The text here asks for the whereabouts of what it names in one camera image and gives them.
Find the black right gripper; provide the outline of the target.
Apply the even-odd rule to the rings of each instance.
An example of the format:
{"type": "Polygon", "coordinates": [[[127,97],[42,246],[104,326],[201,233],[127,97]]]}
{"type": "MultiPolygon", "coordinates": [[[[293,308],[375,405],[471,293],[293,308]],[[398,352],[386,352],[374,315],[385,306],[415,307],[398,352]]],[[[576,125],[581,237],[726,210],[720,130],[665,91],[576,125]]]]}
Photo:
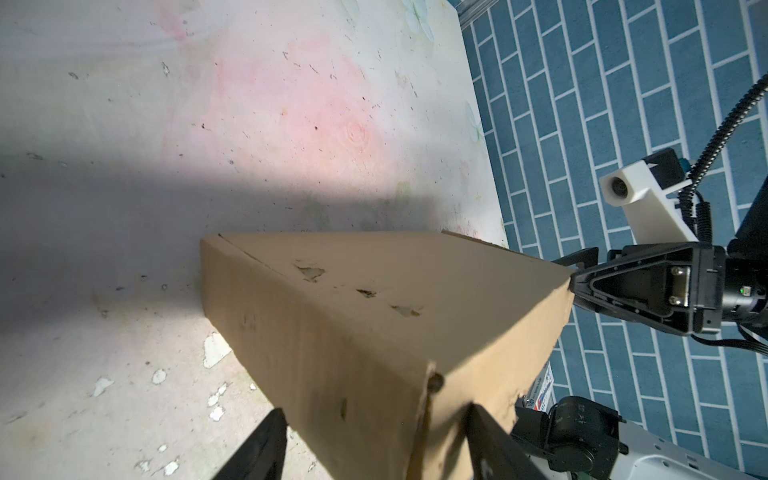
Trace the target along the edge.
{"type": "Polygon", "coordinates": [[[704,242],[574,251],[552,263],[576,268],[574,304],[661,332],[715,334],[733,323],[745,341],[767,340],[767,181],[726,249],[704,242]]]}

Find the brown cardboard box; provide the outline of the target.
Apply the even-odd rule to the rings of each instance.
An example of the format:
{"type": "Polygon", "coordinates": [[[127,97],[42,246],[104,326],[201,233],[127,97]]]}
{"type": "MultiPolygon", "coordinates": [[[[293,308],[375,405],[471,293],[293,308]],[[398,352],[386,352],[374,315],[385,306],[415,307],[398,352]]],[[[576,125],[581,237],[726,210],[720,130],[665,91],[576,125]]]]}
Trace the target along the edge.
{"type": "Polygon", "coordinates": [[[422,232],[211,234],[205,316],[336,479],[467,479],[567,323],[568,268],[422,232]]]}

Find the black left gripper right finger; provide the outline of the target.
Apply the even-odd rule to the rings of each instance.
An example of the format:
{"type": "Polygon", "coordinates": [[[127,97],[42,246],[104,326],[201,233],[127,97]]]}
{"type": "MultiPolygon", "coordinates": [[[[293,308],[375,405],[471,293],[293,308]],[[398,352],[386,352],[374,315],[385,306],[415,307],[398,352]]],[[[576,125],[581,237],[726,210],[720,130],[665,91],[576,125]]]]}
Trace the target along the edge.
{"type": "Polygon", "coordinates": [[[476,403],[470,405],[465,433],[474,479],[546,479],[520,445],[483,406],[476,403]]]}

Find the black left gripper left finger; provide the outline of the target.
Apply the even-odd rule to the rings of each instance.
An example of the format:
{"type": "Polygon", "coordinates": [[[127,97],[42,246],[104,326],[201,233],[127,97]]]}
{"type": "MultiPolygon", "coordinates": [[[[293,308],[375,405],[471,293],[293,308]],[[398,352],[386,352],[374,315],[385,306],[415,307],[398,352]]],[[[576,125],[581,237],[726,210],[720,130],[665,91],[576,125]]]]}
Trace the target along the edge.
{"type": "Polygon", "coordinates": [[[213,480],[280,480],[282,478],[288,423],[281,408],[261,421],[213,480]]]}

